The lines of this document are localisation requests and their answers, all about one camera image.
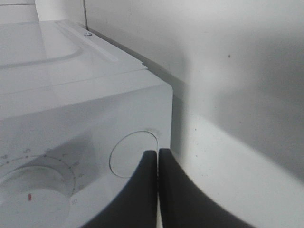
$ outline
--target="washing machine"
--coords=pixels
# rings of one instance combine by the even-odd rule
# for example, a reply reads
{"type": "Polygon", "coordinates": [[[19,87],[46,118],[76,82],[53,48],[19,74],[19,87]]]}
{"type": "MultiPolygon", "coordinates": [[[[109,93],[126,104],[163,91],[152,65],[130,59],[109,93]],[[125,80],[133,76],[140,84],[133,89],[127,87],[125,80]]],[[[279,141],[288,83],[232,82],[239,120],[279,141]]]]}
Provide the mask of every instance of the washing machine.
{"type": "Polygon", "coordinates": [[[156,167],[143,152],[170,147],[171,109],[167,83],[81,26],[0,25],[0,227],[79,228],[141,201],[156,167]]]}

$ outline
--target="white dial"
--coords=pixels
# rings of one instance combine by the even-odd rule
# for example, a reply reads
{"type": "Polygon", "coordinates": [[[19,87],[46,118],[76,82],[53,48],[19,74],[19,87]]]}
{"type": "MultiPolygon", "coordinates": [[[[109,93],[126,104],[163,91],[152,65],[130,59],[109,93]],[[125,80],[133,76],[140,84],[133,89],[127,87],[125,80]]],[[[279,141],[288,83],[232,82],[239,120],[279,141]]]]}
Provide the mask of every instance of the white dial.
{"type": "Polygon", "coordinates": [[[0,227],[58,228],[68,217],[70,193],[56,170],[31,166],[0,180],[0,227]]]}

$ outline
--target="black object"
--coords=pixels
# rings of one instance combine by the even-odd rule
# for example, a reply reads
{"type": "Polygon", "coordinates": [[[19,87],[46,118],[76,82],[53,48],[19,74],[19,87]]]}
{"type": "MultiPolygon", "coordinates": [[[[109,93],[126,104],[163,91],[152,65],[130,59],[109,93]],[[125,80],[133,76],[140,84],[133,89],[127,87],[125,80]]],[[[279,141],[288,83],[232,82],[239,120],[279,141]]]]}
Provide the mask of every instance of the black object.
{"type": "Polygon", "coordinates": [[[155,228],[156,210],[157,156],[146,151],[122,191],[82,228],[155,228]]]}
{"type": "Polygon", "coordinates": [[[169,149],[159,151],[159,197],[164,228],[253,228],[206,196],[169,149]]]}

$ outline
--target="round recessed button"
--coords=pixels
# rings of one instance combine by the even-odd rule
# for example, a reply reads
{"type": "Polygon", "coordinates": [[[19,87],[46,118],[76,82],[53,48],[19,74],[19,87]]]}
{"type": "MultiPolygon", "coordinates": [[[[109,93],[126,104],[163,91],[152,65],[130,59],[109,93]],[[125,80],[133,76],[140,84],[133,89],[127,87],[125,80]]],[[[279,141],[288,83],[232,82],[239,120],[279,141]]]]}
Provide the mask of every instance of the round recessed button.
{"type": "Polygon", "coordinates": [[[113,149],[110,157],[112,172],[124,178],[134,173],[143,152],[158,150],[158,142],[150,132],[134,132],[124,137],[113,149]]]}

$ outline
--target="washing machine lid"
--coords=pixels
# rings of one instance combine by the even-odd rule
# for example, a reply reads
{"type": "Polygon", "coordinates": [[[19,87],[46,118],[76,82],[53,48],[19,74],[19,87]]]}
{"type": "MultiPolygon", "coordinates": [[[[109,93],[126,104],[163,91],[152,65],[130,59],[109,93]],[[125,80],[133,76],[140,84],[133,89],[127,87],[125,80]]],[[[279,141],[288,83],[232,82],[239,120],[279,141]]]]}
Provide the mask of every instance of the washing machine lid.
{"type": "Polygon", "coordinates": [[[67,21],[0,25],[0,95],[145,69],[67,21]]]}

